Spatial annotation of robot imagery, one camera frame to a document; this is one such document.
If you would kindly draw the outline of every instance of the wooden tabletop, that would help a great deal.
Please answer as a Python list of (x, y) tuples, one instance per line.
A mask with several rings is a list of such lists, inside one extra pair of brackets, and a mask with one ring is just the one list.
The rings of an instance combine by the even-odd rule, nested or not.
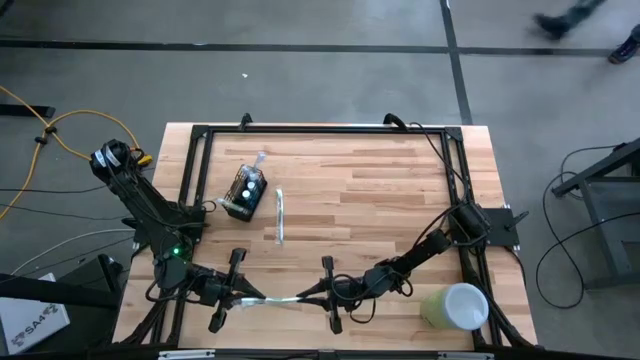
[[(178, 197), (192, 125), (169, 123), (165, 130), (153, 185), (168, 200)], [(476, 200), (483, 207), (502, 206), (487, 127), (462, 129)], [(245, 248), (248, 254), (241, 271), (267, 296), (290, 297), (315, 284), (324, 276), (324, 255), (334, 257), (336, 273), (361, 276), (378, 261), (406, 252), (422, 229), (450, 205), (444, 165), (424, 136), (409, 134), (216, 134), (205, 199), (223, 196), (238, 168), (253, 164), (258, 151), (268, 154), (262, 170), (269, 185), (253, 220), (235, 220), (221, 208), (208, 214), (211, 226), (194, 262), (226, 272), (231, 250)], [(278, 186), (285, 203), (283, 247), (274, 241)], [(517, 262), (503, 248), (490, 247), (486, 255), (496, 301), (523, 336), (535, 343)], [(153, 276), (151, 259), (147, 250), (131, 265), (114, 341), (128, 336), (151, 307), (144, 298)], [(457, 250), (450, 249), (412, 272), (411, 298), (396, 293), (379, 298), (369, 324), (354, 323), (341, 311), (340, 335), (331, 332), (321, 308), (303, 304), (234, 308), (224, 328), (212, 334), (207, 326), (215, 309), (187, 304), (180, 347), (471, 350), (470, 333), (434, 329), (419, 316), (423, 297), (461, 279)], [(367, 319), (371, 303), (365, 301), (354, 316)], [(488, 331), (484, 334), (489, 339)]]

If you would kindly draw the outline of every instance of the white cable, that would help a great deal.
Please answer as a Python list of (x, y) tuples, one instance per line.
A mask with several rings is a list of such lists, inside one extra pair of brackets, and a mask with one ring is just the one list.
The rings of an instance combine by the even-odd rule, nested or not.
[(27, 260), (24, 264), (18, 266), (18, 268), (16, 268), (15, 270), (13, 270), (13, 272), (11, 273), (11, 275), (15, 275), (18, 271), (20, 271), (20, 269), (22, 269), (23, 267), (31, 264), (32, 262), (38, 260), (39, 258), (47, 255), (48, 253), (52, 252), (53, 250), (59, 248), (62, 245), (68, 244), (72, 241), (75, 240), (80, 240), (83, 238), (86, 238), (88, 236), (93, 236), (93, 235), (99, 235), (99, 234), (106, 234), (106, 233), (112, 233), (112, 232), (129, 232), (129, 231), (135, 231), (134, 229), (108, 229), (108, 230), (100, 230), (100, 231), (92, 231), (90, 233), (86, 233), (86, 234), (82, 234), (82, 235), (78, 235), (76, 237), (72, 237), (71, 239), (67, 239), (63, 242), (61, 242), (58, 245), (53, 246), (52, 248), (45, 250), (44, 252), (32, 257), (31, 259)]

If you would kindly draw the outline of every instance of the white cup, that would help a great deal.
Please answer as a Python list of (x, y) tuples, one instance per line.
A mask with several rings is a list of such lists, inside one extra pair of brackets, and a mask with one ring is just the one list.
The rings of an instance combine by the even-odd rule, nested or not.
[(436, 328), (476, 330), (487, 321), (489, 304), (478, 288), (459, 283), (424, 298), (420, 315)]

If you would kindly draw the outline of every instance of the wire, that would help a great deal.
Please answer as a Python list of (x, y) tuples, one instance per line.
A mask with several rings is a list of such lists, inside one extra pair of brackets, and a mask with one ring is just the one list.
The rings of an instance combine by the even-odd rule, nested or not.
[(67, 240), (62, 241), (61, 243), (50, 247), (49, 249), (43, 251), (42, 253), (32, 257), (31, 259), (25, 261), (22, 265), (18, 266), (15, 270), (13, 270), (13, 272), (11, 273), (11, 275), (15, 275), (18, 271), (20, 271), (20, 269), (22, 269), (23, 267), (31, 264), (32, 262), (38, 260), (39, 258), (47, 255), (48, 253), (52, 252), (53, 250), (68, 244), (72, 241), (76, 241), (76, 240), (80, 240), (80, 239), (84, 239), (86, 237), (89, 236), (94, 236), (94, 235), (100, 235), (100, 234), (108, 234), (108, 233), (114, 233), (114, 232), (131, 232), (131, 231), (135, 231), (134, 229), (108, 229), (108, 230), (100, 230), (100, 231), (92, 231), (92, 232), (88, 232), (86, 234), (82, 234), (82, 235), (78, 235), (78, 236), (74, 236), (72, 238), (69, 238)]
[[(358, 304), (356, 306), (356, 308), (354, 309), (357, 310), (360, 305), (362, 304), (362, 301), (360, 301), (360, 304)], [(367, 320), (358, 320), (356, 318), (353, 317), (353, 311), (351, 311), (349, 313), (349, 318), (351, 319), (351, 321), (356, 322), (358, 324), (368, 324), (371, 322), (371, 320), (373, 320), (373, 317), (376, 316), (376, 298), (373, 298), (373, 307), (371, 308), (371, 315), (369, 316), (369, 318)]]
[(562, 245), (562, 243), (560, 242), (560, 237), (558, 236), (556, 231), (553, 229), (553, 226), (551, 225), (551, 220), (549, 220), (549, 214), (547, 213), (547, 193), (549, 192), (549, 189), (551, 188), (553, 183), (565, 174), (572, 174), (572, 173), (569, 171), (565, 171), (556, 175), (553, 179), (551, 179), (549, 184), (547, 184), (547, 187), (544, 189), (544, 192), (542, 193), (542, 213), (544, 214), (544, 219), (547, 222), (547, 226), (549, 226), (549, 230), (551, 231), (551, 234), (553, 235), (554, 239), (556, 239), (555, 245), (560, 245), (560, 247), (562, 247), (562, 251), (565, 253), (565, 255), (567, 255), (569, 262), (571, 262), (571, 265), (573, 266), (573, 268), (576, 270), (576, 273), (578, 274), (578, 278), (580, 279), (580, 296), (578, 297), (578, 299), (576, 299), (576, 301), (574, 301), (569, 305), (557, 305), (552, 303), (544, 296), (544, 294), (542, 294), (542, 291), (540, 290), (540, 285), (538, 281), (538, 269), (536, 269), (536, 286), (538, 287), (538, 292), (540, 293), (540, 296), (547, 304), (558, 309), (571, 309), (573, 307), (576, 307), (578, 306), (578, 304), (580, 304), (580, 302), (582, 302), (582, 298), (584, 297), (584, 277), (582, 276), (582, 272), (580, 272), (578, 265), (576, 264), (571, 254), (569, 254), (569, 251), (567, 250), (567, 248), (564, 245)]
[(522, 260), (520, 260), (520, 257), (518, 256), (518, 254), (509, 246), (505, 246), (504, 247), (508, 252), (511, 253), (511, 255), (513, 255), (513, 257), (516, 259), (516, 261), (518, 262), (518, 265), (520, 265), (520, 272), (522, 273), (522, 280), (524, 281), (524, 285), (527, 285), (527, 275), (524, 273), (524, 265), (522, 265)]
[[(155, 167), (144, 168), (141, 171), (151, 171), (155, 170)], [(18, 188), (0, 188), (0, 192), (10, 192), (10, 191), (23, 191), (23, 192), (35, 192), (35, 193), (44, 193), (44, 194), (84, 194), (95, 190), (100, 190), (106, 188), (107, 185), (101, 185), (92, 187), (84, 190), (41, 190), (41, 189), (18, 189)]]
[(442, 221), (440, 222), (440, 225), (439, 225), (438, 228), (442, 228), (442, 225), (444, 224), (444, 221), (446, 220), (446, 217), (450, 213), (452, 213), (453, 211), (455, 211), (456, 209), (458, 209), (460, 206), (462, 206), (464, 204), (464, 202), (467, 200), (467, 196), (469, 194), (469, 182), (467, 180), (463, 179), (462, 176), (449, 163), (447, 163), (445, 161), (445, 159), (442, 156), (442, 154), (440, 154), (440, 152), (438, 151), (436, 146), (433, 144), (433, 141), (431, 141), (431, 138), (429, 137), (429, 134), (427, 134), (427, 130), (425, 130), (425, 128), (422, 126), (422, 124), (417, 123), (417, 122), (412, 122), (409, 125), (416, 125), (416, 126), (418, 126), (420, 128), (420, 130), (422, 130), (422, 133), (427, 138), (427, 141), (429, 142), (429, 145), (431, 145), (431, 148), (436, 153), (436, 155), (440, 158), (440, 160), (442, 161), (444, 166), (447, 169), (449, 169), (451, 172), (453, 172), (453, 174), (460, 180), (460, 182), (462, 183), (462, 186), (464, 187), (464, 193), (462, 195), (462, 199), (460, 199), (460, 203), (458, 205), (449, 207), (448, 209), (446, 209), (443, 212), (441, 212), (440, 215), (438, 215), (435, 219), (433, 219), (433, 221), (431, 221), (431, 223), (429, 225), (427, 225), (427, 227), (425, 227), (424, 230), (422, 230), (420, 235), (418, 235), (418, 237), (416, 238), (416, 241), (414, 241), (413, 247), (416, 247), (418, 245), (418, 242), (420, 241), (420, 239), (422, 239), (422, 237), (431, 229), (431, 227), (433, 227), (433, 225), (439, 219), (442, 219)]
[(424, 133), (424, 136), (427, 138), (427, 140), (429, 141), (429, 145), (431, 145), (431, 148), (433, 149), (433, 151), (436, 153), (436, 155), (438, 155), (438, 157), (440, 158), (440, 160), (442, 160), (442, 163), (444, 164), (444, 166), (449, 169), (451, 172), (453, 172), (453, 174), (460, 180), (460, 182), (462, 183), (462, 186), (464, 186), (464, 194), (462, 195), (462, 199), (461, 200), (465, 200), (467, 198), (468, 195), (468, 190), (469, 190), (469, 184), (468, 181), (464, 180), (462, 178), (462, 176), (460, 176), (460, 174), (450, 165), (448, 164), (445, 160), (444, 157), (440, 154), (440, 152), (438, 151), (438, 149), (436, 149), (436, 146), (433, 144), (433, 141), (431, 141), (431, 138), (429, 138), (429, 134), (427, 134), (427, 130), (425, 130), (424, 127), (422, 127), (422, 124), (419, 124), (417, 122), (412, 122), (409, 125), (416, 125), (420, 128), (420, 130), (422, 130), (422, 132)]
[[(14, 93), (12, 93), (11, 91), (7, 90), (4, 86), (0, 85), (0, 91), (3, 91), (5, 94), (9, 95), (10, 97), (12, 97), (13, 99), (15, 99), (17, 102), (21, 103), (24, 107), (26, 107), (27, 109), (29, 109), (29, 111), (31, 111), (33, 113), (33, 115), (38, 118), (38, 120), (40, 120), (42, 122), (42, 124), (46, 129), (51, 129), (51, 127), (57, 123), (58, 121), (71, 116), (71, 115), (75, 115), (75, 114), (94, 114), (94, 115), (99, 115), (102, 116), (106, 119), (109, 119), (111, 121), (114, 121), (115, 123), (117, 123), (118, 125), (120, 125), (126, 132), (127, 134), (129, 134), (129, 136), (131, 136), (131, 140), (133, 141), (133, 143), (135, 144), (136, 148), (140, 148), (140, 145), (138, 144), (138, 141), (136, 140), (135, 136), (133, 136), (133, 133), (131, 132), (131, 130), (129, 130), (120, 120), (98, 112), (98, 111), (93, 111), (93, 110), (77, 110), (77, 111), (72, 111), (70, 113), (66, 113), (63, 115), (58, 116), (57, 118), (55, 118), (53, 121), (51, 121), (51, 123), (47, 123), (42, 116), (40, 116), (40, 114), (38, 114), (37, 111), (35, 111), (31, 106), (29, 106), (29, 104), (27, 104), (24, 100), (22, 100), (19, 96), (15, 95)], [(55, 132), (51, 132), (50, 134), (48, 134), (46, 131), (42, 132), (42, 135), (40, 136), (42, 139), (44, 139), (46, 141), (48, 135), (53, 136), (54, 139), (56, 139), (56, 141), (60, 144), (60, 146), (62, 146), (63, 149), (65, 149), (66, 151), (80, 157), (83, 158), (87, 161), (91, 160), (91, 157), (81, 154), (80, 152), (71, 149), (70, 147), (68, 147), (60, 138), (60, 136), (58, 136), (58, 134), (56, 134)], [(36, 163), (38, 160), (38, 155), (40, 154), (40, 150), (42, 149), (42, 145), (41, 143), (37, 143), (36, 145), (36, 149), (33, 153), (33, 158), (31, 159), (31, 165), (29, 166), (29, 173), (27, 174), (27, 178), (24, 181), (24, 184), (22, 185), (21, 191), (18, 192), (18, 194), (16, 194), (16, 196), (13, 198), (13, 200), (11, 200), (11, 202), (9, 203), (10, 206), (7, 206), (2, 213), (0, 213), (0, 220), (2, 220), (7, 213), (9, 212), (9, 209), (12, 208), (13, 205), (15, 205), (15, 203), (18, 201), (18, 199), (20, 199), (20, 197), (22, 196), (22, 194), (24, 193), (24, 190), (29, 186), (29, 183), (31, 182), (31, 178), (33, 177), (33, 173), (36, 167)]]
[(106, 217), (105, 218), (99, 218), (99, 217), (84, 216), (84, 215), (65, 214), (65, 213), (59, 213), (59, 212), (53, 212), (53, 211), (36, 210), (36, 209), (24, 207), (24, 206), (15, 206), (15, 205), (10, 205), (10, 204), (3, 204), (3, 203), (0, 203), (0, 206), (5, 206), (7, 209), (18, 209), (18, 210), (24, 210), (24, 211), (29, 211), (29, 212), (35, 212), (35, 213), (39, 213), (39, 214), (47, 214), (47, 215), (55, 215), (55, 216), (70, 217), (70, 218), (75, 218), (75, 219), (86, 219), (86, 220), (95, 220), (95, 221), (118, 220), (118, 219), (122, 219), (122, 218), (125, 218), (125, 217), (129, 216), (127, 214), (127, 215), (114, 216), (114, 217), (108, 217), (108, 218), (106, 218)]
[[(583, 152), (583, 151), (589, 151), (589, 150), (604, 150), (604, 149), (613, 149), (615, 147), (618, 147), (620, 145), (605, 145), (605, 146), (592, 146), (592, 147), (587, 147), (587, 148), (582, 148), (582, 149), (578, 149), (578, 150), (574, 150), (570, 153), (568, 153), (564, 159), (562, 159), (562, 164), (560, 164), (560, 174), (562, 173), (566, 173), (564, 171), (564, 165), (567, 162), (567, 160), (569, 159), (569, 157), (571, 157), (571, 155), (577, 154), (579, 152)], [(560, 175), (560, 183), (564, 183), (564, 175)], [(576, 195), (574, 193), (568, 193), (567, 195), (569, 195), (570, 197), (572, 197), (573, 199), (576, 200), (582, 200), (582, 196), (580, 195)]]
[(418, 237), (416, 238), (416, 241), (413, 242), (413, 246), (412, 247), (416, 247), (418, 245), (418, 242), (420, 241), (420, 239), (422, 239), (422, 237), (429, 231), (429, 229), (431, 229), (431, 227), (433, 227), (433, 225), (439, 220), (439, 219), (444, 219), (445, 216), (449, 215), (450, 213), (452, 213), (453, 211), (455, 211), (456, 209), (458, 209), (460, 206), (462, 206), (462, 204), (458, 204), (454, 207), (450, 207), (448, 209), (445, 209), (443, 212), (440, 213), (440, 215), (436, 216), (430, 223), (429, 225), (427, 225), (427, 227), (424, 228), (424, 230), (422, 230), (422, 232), (420, 233), (420, 235), (418, 235)]
[(53, 263), (53, 264), (49, 264), (49, 265), (45, 265), (45, 266), (39, 266), (37, 269), (35, 269), (35, 270), (33, 270), (33, 271), (30, 271), (30, 272), (28, 272), (28, 273), (24, 273), (24, 274), (22, 274), (22, 275), (19, 275), (18, 277), (15, 277), (15, 278), (11, 278), (11, 279), (7, 279), (7, 280), (0, 281), (0, 284), (7, 283), (7, 282), (12, 281), (12, 280), (14, 280), (14, 279), (16, 279), (16, 278), (25, 277), (25, 276), (28, 276), (28, 275), (31, 275), (31, 274), (35, 274), (35, 273), (37, 273), (38, 271), (42, 271), (42, 270), (45, 270), (45, 269), (52, 268), (52, 267), (54, 267), (54, 266), (56, 266), (56, 265), (60, 265), (60, 264), (65, 263), (65, 262), (67, 262), (67, 261), (71, 261), (71, 260), (77, 259), (77, 258), (79, 258), (79, 257), (85, 256), (85, 255), (88, 255), (88, 254), (91, 254), (91, 253), (93, 253), (93, 252), (96, 252), (96, 251), (99, 251), (99, 250), (102, 250), (102, 249), (105, 249), (105, 248), (108, 248), (108, 247), (111, 247), (111, 246), (114, 246), (114, 245), (121, 244), (121, 243), (123, 243), (123, 242), (125, 242), (125, 241), (129, 241), (129, 240), (131, 240), (131, 239), (133, 239), (133, 236), (129, 236), (129, 237), (124, 238), (124, 239), (122, 239), (122, 240), (118, 240), (118, 241), (112, 242), (112, 243), (107, 244), (107, 245), (103, 245), (103, 246), (100, 246), (100, 247), (97, 247), (97, 248), (93, 248), (93, 249), (91, 249), (91, 250), (89, 250), (89, 251), (86, 251), (86, 252), (83, 252), (83, 253), (81, 253), (81, 254), (78, 254), (78, 255), (74, 255), (74, 256), (68, 257), (68, 258), (66, 258), (66, 259), (64, 259), (64, 260), (56, 261), (56, 262), (55, 262), (55, 263)]
[[(358, 281), (351, 275), (348, 274), (338, 274), (335, 275), (333, 277), (333, 279), (331, 279), (331, 290), (333, 290), (333, 293), (335, 294), (335, 296), (343, 301), (355, 301), (357, 304), (354, 305), (354, 309), (352, 311), (349, 312), (349, 318), (358, 323), (358, 324), (368, 324), (371, 322), (371, 320), (373, 320), (373, 317), (376, 315), (376, 298), (373, 298), (373, 308), (371, 309), (371, 315), (369, 316), (369, 318), (367, 320), (358, 320), (356, 318), (353, 317), (353, 312), (355, 310), (358, 310), (360, 308), (360, 305), (362, 305), (362, 302), (364, 300), (364, 297), (367, 296), (372, 290), (373, 288), (376, 287), (376, 285), (378, 285), (379, 283), (381, 283), (383, 280), (385, 280), (387, 277), (391, 276), (391, 275), (398, 275), (400, 278), (397, 279), (396, 281), (394, 281), (394, 285), (392, 288), (397, 288), (398, 293), (402, 294), (405, 297), (411, 297), (411, 295), (413, 295), (413, 284), (411, 283), (411, 281), (409, 281), (409, 278), (407, 276), (404, 276), (400, 273), (398, 273), (397, 271), (391, 269), (391, 272), (385, 274), (384, 276), (382, 276), (380, 279), (378, 279), (376, 282), (373, 283), (373, 285), (369, 286), (367, 288), (367, 290), (365, 290), (362, 294), (353, 297), (353, 298), (348, 298), (345, 297), (341, 294), (338, 293), (338, 291), (336, 291), (336, 279), (340, 278), (340, 277), (344, 277), (347, 278), (349, 280), (349, 282), (351, 282), (352, 284), (358, 284)], [(404, 290), (402, 289), (402, 284), (406, 282), (409, 285), (409, 292), (404, 292)]]
[(595, 223), (595, 224), (592, 224), (592, 225), (590, 225), (590, 226), (587, 226), (586, 228), (583, 228), (583, 229), (581, 229), (581, 230), (578, 230), (578, 231), (574, 232), (573, 234), (571, 234), (571, 235), (569, 235), (569, 236), (565, 237), (565, 238), (564, 238), (564, 239), (562, 239), (562, 240), (558, 240), (558, 242), (557, 242), (556, 244), (553, 244), (549, 249), (547, 249), (547, 251), (542, 255), (542, 257), (541, 257), (541, 258), (540, 258), (540, 260), (538, 261), (538, 264), (536, 265), (536, 287), (538, 288), (538, 292), (540, 293), (540, 296), (542, 296), (542, 299), (544, 299), (544, 301), (545, 301), (547, 304), (549, 304), (549, 305), (551, 305), (551, 306), (553, 306), (553, 307), (556, 307), (556, 308), (559, 308), (559, 309), (571, 309), (571, 308), (573, 308), (573, 307), (576, 307), (576, 306), (580, 303), (580, 301), (582, 300), (582, 298), (584, 297), (584, 280), (582, 279), (582, 276), (580, 277), (580, 280), (581, 280), (581, 289), (582, 289), (582, 290), (581, 290), (581, 295), (580, 295), (580, 298), (578, 299), (578, 301), (574, 302), (573, 304), (570, 304), (570, 305), (556, 305), (556, 304), (551, 303), (551, 302), (550, 302), (550, 301), (549, 301), (549, 300), (548, 300), (548, 299), (547, 299), (547, 298), (542, 294), (542, 291), (541, 291), (541, 289), (540, 289), (540, 283), (539, 283), (539, 281), (538, 281), (538, 273), (539, 273), (539, 271), (540, 271), (540, 264), (542, 264), (542, 261), (547, 257), (547, 255), (551, 252), (551, 250), (555, 249), (557, 246), (562, 246), (562, 247), (564, 248), (564, 243), (565, 243), (566, 241), (568, 241), (569, 239), (572, 239), (572, 238), (574, 238), (575, 236), (578, 236), (578, 235), (582, 234), (583, 232), (588, 231), (588, 230), (591, 230), (591, 229), (593, 229), (593, 228), (595, 228), (595, 227), (598, 227), (598, 226), (600, 226), (600, 225), (602, 225), (602, 224), (608, 223), (608, 222), (610, 222), (610, 221), (618, 220), (618, 219), (627, 218), (627, 217), (630, 217), (630, 216), (637, 216), (637, 215), (640, 215), (640, 211), (638, 211), (638, 212), (633, 212), (633, 213), (628, 213), (628, 214), (623, 214), (623, 215), (618, 215), (618, 216), (614, 216), (614, 217), (612, 217), (612, 218), (608, 218), (608, 219), (606, 219), (606, 220), (599, 221), (599, 222), (597, 222), (597, 223)]

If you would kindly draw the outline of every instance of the concrete floor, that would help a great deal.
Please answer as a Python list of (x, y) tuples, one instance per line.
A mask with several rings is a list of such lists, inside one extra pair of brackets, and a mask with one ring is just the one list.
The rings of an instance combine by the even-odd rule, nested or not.
[[(566, 41), (548, 43), (533, 31), (534, 12), (559, 12), (571, 1), (449, 0), (459, 46), (611, 48), (636, 24), (640, 3), (611, 0)], [(242, 44), (446, 46), (438, 0), (217, 0), (128, 2), (21, 0), (0, 20), (4, 37)], [(519, 225), (521, 257), (540, 344), (550, 349), (640, 357), (638, 287), (587, 293), (571, 310), (545, 304), (534, 286), (535, 265), (553, 243), (541, 196), (562, 157), (577, 148), (638, 136), (634, 117), (638, 60), (609, 65), (600, 57), (462, 55), (473, 123), (488, 125), (507, 201), (531, 215)], [(147, 152), (157, 154), (169, 121), (378, 123), (387, 112), (406, 121), (461, 124), (447, 54), (300, 52), (144, 52), (0, 49), (0, 84), (34, 104), (63, 113), (96, 109), (122, 119)], [(6, 101), (0, 95), (0, 101)], [(29, 118), (0, 118), (0, 187), (19, 187), (41, 131)], [(127, 139), (110, 123), (88, 116), (65, 120), (61, 133), (84, 153), (111, 138)], [(577, 155), (579, 170), (606, 152)], [(57, 145), (45, 147), (32, 188), (99, 185), (83, 161)], [(10, 193), (0, 193), (8, 203)], [(19, 205), (116, 216), (123, 206), (106, 190), (79, 195), (26, 194)], [(584, 206), (549, 199), (561, 236), (589, 224)], [(88, 221), (12, 210), (0, 222), (0, 271), (62, 239), (117, 221)], [(77, 242), (41, 259), (45, 265), (126, 234)], [(592, 234), (569, 244), (586, 279), (606, 271)], [(127, 264), (129, 245), (108, 254)], [(76, 261), (53, 268), (60, 276)], [(554, 301), (571, 302), (578, 278), (560, 252), (541, 271)]]

